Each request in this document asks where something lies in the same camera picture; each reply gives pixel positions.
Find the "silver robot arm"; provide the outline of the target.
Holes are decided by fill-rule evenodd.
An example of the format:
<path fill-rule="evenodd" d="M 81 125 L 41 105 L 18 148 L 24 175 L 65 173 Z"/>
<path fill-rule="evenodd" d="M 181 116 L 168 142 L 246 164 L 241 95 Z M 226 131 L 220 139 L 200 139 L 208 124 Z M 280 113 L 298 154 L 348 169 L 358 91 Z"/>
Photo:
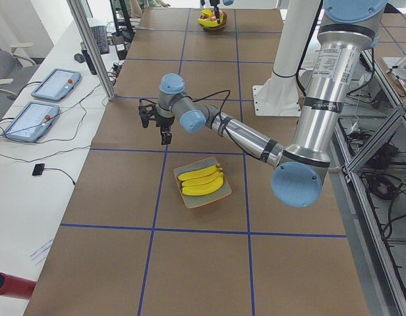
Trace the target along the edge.
<path fill-rule="evenodd" d="M 291 1 L 272 75 L 254 87 L 262 115 L 298 116 L 289 145 L 281 145 L 185 91 L 178 74 L 166 74 L 155 102 L 140 100 L 143 127 L 154 121 L 162 144 L 171 142 L 178 122 L 195 133 L 210 128 L 258 161 L 271 165 L 271 187 L 291 207 L 313 204 L 330 167 L 327 152 L 360 54 L 373 49 L 385 1 Z"/>

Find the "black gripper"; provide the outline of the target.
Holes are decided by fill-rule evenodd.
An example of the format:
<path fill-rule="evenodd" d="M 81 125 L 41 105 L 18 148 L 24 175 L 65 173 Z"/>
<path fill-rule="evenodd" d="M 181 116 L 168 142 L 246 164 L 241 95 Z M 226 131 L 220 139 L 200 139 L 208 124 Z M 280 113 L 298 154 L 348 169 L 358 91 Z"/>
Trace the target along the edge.
<path fill-rule="evenodd" d="M 163 109 L 155 102 L 151 101 L 144 105 L 139 101 L 138 112 L 142 122 L 142 127 L 147 128 L 150 121 L 155 121 L 156 126 L 160 127 L 161 145 L 169 145 L 172 140 L 172 133 L 169 127 L 174 123 L 175 117 L 168 114 L 163 114 Z"/>
<path fill-rule="evenodd" d="M 219 4 L 220 0 L 210 0 L 210 5 L 214 8 L 216 20 L 220 20 Z"/>

